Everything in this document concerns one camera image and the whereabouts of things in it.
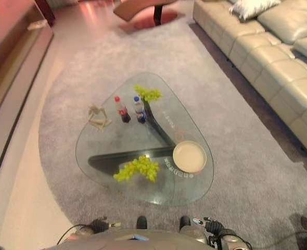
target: gray carpet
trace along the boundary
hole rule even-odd
[[[184,17],[123,33],[116,29],[75,55],[52,86],[41,117],[39,149],[47,182],[73,223],[102,215],[134,228],[177,231],[182,215],[209,216],[255,247],[307,249],[307,171],[292,162],[220,69]],[[126,79],[151,71],[185,105],[207,140],[214,180],[202,199],[180,207],[152,205],[109,192],[76,164],[75,145],[90,103],[102,104]]]

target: soda bottle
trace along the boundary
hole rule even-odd
[[[120,97],[115,96],[114,100],[116,102],[116,110],[121,116],[122,121],[128,123],[131,120],[131,117],[128,115],[126,106],[120,101]]]
[[[137,121],[144,123],[146,120],[143,102],[138,96],[134,97],[134,109],[136,112]]]

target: glass coffee table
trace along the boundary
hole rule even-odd
[[[150,114],[144,124],[137,121],[132,106],[136,84],[159,89],[162,94],[157,101],[150,102],[147,110]],[[116,95],[128,108],[129,123],[123,123],[116,112]],[[144,72],[130,78],[103,106],[112,123],[103,131],[85,125],[77,141],[76,159],[84,174],[111,191],[159,205],[185,205],[207,193],[213,180],[210,149],[185,107],[159,76]],[[200,144],[207,155],[206,165],[198,173],[183,172],[173,161],[174,147],[186,140]],[[156,182],[139,173],[129,181],[117,182],[113,175],[140,155],[159,163]]]

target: beige bowl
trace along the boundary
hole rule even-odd
[[[173,160],[182,171],[196,173],[206,165],[207,155],[200,144],[193,141],[183,141],[174,148]]]

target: green grape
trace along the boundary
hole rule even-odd
[[[119,173],[113,175],[113,178],[118,182],[128,181],[133,174],[140,172],[146,176],[146,179],[154,183],[156,181],[157,171],[159,170],[160,168],[157,162],[151,162],[150,158],[141,155],[138,159],[134,159],[132,162],[125,164],[124,168],[119,170]]]
[[[162,96],[159,89],[147,90],[138,84],[134,86],[134,90],[138,93],[141,99],[144,99],[147,102],[156,101]]]

